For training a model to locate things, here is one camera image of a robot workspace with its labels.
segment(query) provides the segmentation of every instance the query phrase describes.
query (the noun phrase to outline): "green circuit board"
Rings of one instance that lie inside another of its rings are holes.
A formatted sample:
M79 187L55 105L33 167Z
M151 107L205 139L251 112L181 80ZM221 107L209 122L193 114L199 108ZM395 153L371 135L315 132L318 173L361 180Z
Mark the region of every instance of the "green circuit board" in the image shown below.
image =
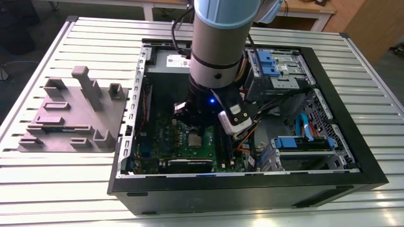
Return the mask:
M243 172L241 159L235 159L233 165L218 163L213 126L199 137L197 127L189 127L173 116L158 113L154 128L153 147L141 147L143 174L159 174L162 161L171 159L207 159L214 162L213 172Z

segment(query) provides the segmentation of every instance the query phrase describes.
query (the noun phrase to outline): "open computer tower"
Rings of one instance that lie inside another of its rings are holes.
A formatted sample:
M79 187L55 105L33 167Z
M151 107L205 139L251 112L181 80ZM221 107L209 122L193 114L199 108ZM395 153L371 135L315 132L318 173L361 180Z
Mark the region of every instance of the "open computer tower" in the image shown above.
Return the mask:
M191 42L181 46L191 49ZM258 49L261 59L246 46L245 99L263 105L293 90L307 92L266 113L255 143L241 144L222 125L199 136L175 119L190 61L170 40L143 40L109 186L134 214L317 207L389 182L314 50ZM258 154L255 168L245 150Z

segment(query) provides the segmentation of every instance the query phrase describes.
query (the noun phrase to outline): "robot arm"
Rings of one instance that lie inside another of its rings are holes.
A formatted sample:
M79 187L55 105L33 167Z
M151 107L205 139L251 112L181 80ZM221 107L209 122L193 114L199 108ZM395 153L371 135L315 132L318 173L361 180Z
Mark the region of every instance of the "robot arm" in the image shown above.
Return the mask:
M261 5L262 0L195 1L190 94L175 106L187 125L206 127L219 119L235 134L253 124L234 81Z

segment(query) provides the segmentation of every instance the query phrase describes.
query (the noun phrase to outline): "wooden cabinet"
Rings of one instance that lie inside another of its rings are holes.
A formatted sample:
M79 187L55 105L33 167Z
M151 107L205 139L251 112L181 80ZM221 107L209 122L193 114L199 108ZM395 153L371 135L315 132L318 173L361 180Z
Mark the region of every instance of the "wooden cabinet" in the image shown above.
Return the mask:
M331 0L338 9L325 32L349 33L375 64L404 34L404 0Z

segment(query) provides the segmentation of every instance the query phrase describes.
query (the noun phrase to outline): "metal rail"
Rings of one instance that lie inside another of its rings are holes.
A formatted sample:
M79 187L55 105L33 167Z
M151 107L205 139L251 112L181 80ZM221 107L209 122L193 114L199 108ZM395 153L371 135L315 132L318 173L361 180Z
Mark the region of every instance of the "metal rail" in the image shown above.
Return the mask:
M134 85L143 38L170 39L171 23L102 18L67 22L0 127L0 224L65 226L397 226L404 223L403 106L350 40L334 33L254 28L258 44L313 47L359 126L390 184L319 208L134 216L107 195L114 154L21 153L46 92L47 78L67 85L75 65L87 65L101 87ZM183 24L179 39L193 39Z

